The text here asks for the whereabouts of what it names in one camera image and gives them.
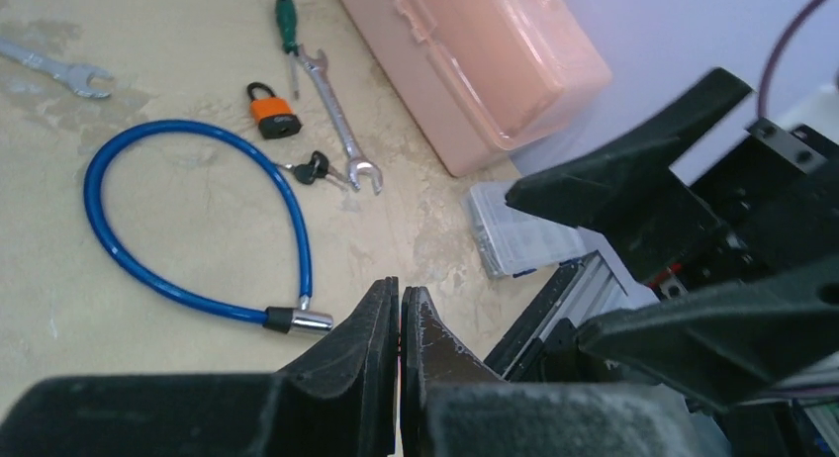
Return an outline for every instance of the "screwdriver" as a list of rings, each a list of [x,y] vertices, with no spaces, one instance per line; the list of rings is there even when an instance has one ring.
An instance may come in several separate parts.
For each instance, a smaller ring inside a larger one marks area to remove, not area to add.
[[[291,69],[291,89],[294,99],[300,99],[300,82],[297,79],[297,10],[294,8],[293,0],[277,0],[274,7],[274,15],[277,17],[277,27],[280,29],[280,37],[283,39],[283,51],[289,55],[289,68]]]

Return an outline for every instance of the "key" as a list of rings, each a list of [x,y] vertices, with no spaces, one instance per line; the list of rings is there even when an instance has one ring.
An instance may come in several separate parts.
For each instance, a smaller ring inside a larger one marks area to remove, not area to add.
[[[315,180],[323,178],[332,185],[345,191],[346,185],[349,184],[346,177],[339,174],[334,167],[329,165],[329,159],[319,150],[312,152],[312,157],[308,163],[301,163],[300,165],[275,163],[274,165],[288,170],[294,175],[295,180],[304,185],[312,185],[315,183]]]
[[[328,176],[331,176],[338,182],[349,185],[349,180],[338,173],[335,167],[329,164],[329,159],[326,158],[323,152],[319,150],[312,152],[312,159],[309,160],[309,163],[315,165],[315,175],[318,178],[327,178]]]
[[[293,165],[291,163],[274,163],[274,166],[290,172],[294,179],[304,185],[312,185],[318,176],[315,174],[315,166],[311,163]]]

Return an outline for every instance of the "blue coiled cable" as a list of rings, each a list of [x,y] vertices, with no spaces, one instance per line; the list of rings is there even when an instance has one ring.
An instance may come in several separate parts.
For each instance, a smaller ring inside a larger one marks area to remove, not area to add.
[[[267,320],[267,313],[264,311],[214,301],[181,289],[163,279],[140,264],[126,247],[123,246],[110,225],[108,225],[108,220],[105,218],[105,210],[102,207],[102,182],[105,178],[105,171],[108,169],[108,165],[120,152],[132,143],[149,136],[170,133],[196,134],[216,138],[227,145],[237,148],[265,170],[265,173],[271,177],[274,185],[279,189],[291,216],[294,235],[297,238],[298,260],[300,265],[300,296],[311,297],[312,256],[309,250],[309,237],[306,233],[306,224],[303,222],[303,213],[300,210],[300,205],[298,205],[291,187],[289,187],[288,182],[286,182],[273,162],[247,140],[209,124],[182,120],[155,121],[141,124],[118,134],[103,145],[96,152],[96,155],[93,156],[84,177],[84,209],[87,212],[87,219],[90,221],[93,232],[111,257],[137,280],[146,284],[160,295],[179,304],[228,319],[259,324],[264,324]]]

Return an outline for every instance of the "open-end wrench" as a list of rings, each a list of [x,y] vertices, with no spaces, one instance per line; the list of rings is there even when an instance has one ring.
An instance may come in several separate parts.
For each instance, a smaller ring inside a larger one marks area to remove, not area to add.
[[[299,54],[296,58],[318,88],[318,93],[324,100],[329,117],[332,118],[332,124],[338,131],[343,149],[349,157],[346,165],[346,176],[349,178],[349,183],[355,190],[360,190],[361,184],[358,182],[358,175],[367,175],[373,180],[373,192],[378,195],[382,191],[382,171],[375,163],[367,159],[361,147],[358,146],[358,142],[355,141],[355,134],[352,133],[340,103],[338,103],[338,98],[335,97],[332,86],[329,84],[329,78],[326,77],[326,68],[329,66],[326,53],[319,49],[318,57],[312,58],[306,54],[303,45],[299,45]]]
[[[107,98],[111,96],[111,93],[108,91],[102,91],[101,89],[90,86],[90,80],[94,77],[112,79],[111,73],[98,66],[62,63],[42,55],[37,51],[16,45],[2,37],[0,37],[0,54],[14,59],[35,71],[48,74],[55,81],[70,88],[73,94],[83,98]]]

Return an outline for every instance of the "plastic storage box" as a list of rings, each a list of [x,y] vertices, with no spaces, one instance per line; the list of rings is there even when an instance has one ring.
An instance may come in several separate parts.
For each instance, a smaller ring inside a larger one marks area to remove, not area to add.
[[[553,134],[611,72],[562,0],[341,0],[448,171]]]
[[[512,185],[479,183],[463,201],[488,276],[512,276],[588,252],[576,229],[508,207],[504,196]]]

